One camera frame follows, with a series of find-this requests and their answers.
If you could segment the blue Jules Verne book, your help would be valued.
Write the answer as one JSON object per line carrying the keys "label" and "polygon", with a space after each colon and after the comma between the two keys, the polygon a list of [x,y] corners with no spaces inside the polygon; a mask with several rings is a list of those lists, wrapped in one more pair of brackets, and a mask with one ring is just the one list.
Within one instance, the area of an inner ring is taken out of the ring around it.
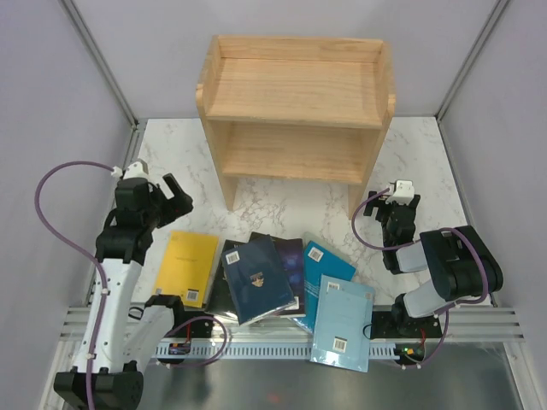
{"label": "blue Jules Verne book", "polygon": [[303,244],[305,315],[294,321],[301,329],[312,334],[315,328],[321,277],[327,275],[351,281],[356,269],[350,264],[347,255],[311,232],[303,234]]}

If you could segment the dark purple planets book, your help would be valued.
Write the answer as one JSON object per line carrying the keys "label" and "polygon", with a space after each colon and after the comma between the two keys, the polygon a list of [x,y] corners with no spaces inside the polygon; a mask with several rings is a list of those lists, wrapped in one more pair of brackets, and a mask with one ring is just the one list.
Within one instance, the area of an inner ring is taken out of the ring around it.
{"label": "dark purple planets book", "polygon": [[303,241],[300,239],[279,239],[271,237],[282,261],[285,273],[295,296],[296,305],[273,314],[289,318],[302,317],[304,314],[304,273],[303,273]]}

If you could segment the navy blue hardcover book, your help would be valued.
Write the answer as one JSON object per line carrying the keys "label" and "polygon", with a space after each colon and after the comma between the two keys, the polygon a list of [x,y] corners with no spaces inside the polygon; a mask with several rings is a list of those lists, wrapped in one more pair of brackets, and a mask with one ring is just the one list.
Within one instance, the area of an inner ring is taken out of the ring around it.
{"label": "navy blue hardcover book", "polygon": [[296,305],[269,235],[223,252],[221,263],[240,325],[250,325]]}

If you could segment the light blue thin book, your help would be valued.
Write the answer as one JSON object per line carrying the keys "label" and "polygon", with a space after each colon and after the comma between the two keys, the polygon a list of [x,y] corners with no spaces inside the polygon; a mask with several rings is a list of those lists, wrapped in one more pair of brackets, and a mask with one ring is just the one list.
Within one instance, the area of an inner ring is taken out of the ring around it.
{"label": "light blue thin book", "polygon": [[374,288],[323,275],[310,360],[367,372]]}

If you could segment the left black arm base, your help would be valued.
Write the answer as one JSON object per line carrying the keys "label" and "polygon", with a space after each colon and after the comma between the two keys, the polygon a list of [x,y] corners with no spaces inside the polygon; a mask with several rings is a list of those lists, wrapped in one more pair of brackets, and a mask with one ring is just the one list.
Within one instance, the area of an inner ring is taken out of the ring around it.
{"label": "left black arm base", "polygon": [[175,320],[173,329],[166,337],[191,342],[194,338],[209,338],[215,325],[213,316],[204,312],[189,312]]}

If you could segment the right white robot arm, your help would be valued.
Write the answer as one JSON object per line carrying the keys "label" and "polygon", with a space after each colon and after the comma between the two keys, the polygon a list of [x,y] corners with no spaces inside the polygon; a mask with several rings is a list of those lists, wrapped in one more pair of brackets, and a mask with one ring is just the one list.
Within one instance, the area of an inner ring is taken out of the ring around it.
{"label": "right white robot arm", "polygon": [[399,295],[391,306],[388,324],[400,336],[421,329],[438,329],[437,310],[453,306],[462,298],[472,301],[499,291],[503,273],[497,260],[470,225],[448,231],[415,235],[415,216],[421,197],[403,204],[379,197],[365,207],[369,216],[377,210],[381,224],[385,268],[393,275],[427,270],[430,279],[417,289]]}

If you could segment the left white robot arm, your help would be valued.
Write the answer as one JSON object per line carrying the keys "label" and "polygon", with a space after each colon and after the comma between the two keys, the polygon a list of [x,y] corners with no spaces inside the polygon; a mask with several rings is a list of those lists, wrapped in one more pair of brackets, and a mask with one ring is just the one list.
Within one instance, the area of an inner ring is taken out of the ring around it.
{"label": "left white robot arm", "polygon": [[74,363],[55,375],[53,390],[75,409],[135,409],[144,367],[161,339],[186,329],[178,296],[151,296],[132,334],[126,323],[152,232],[193,209],[191,197],[168,173],[166,197],[143,172],[126,172],[115,187],[115,207],[96,240],[97,277],[85,334]]}

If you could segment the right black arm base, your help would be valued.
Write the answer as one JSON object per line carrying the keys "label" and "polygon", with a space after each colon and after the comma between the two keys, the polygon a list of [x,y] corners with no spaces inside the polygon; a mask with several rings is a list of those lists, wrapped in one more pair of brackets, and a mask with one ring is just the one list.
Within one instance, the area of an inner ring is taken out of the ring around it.
{"label": "right black arm base", "polygon": [[374,339],[438,339],[442,336],[440,321],[433,316],[409,318],[397,322],[387,311],[374,311],[371,338]]}

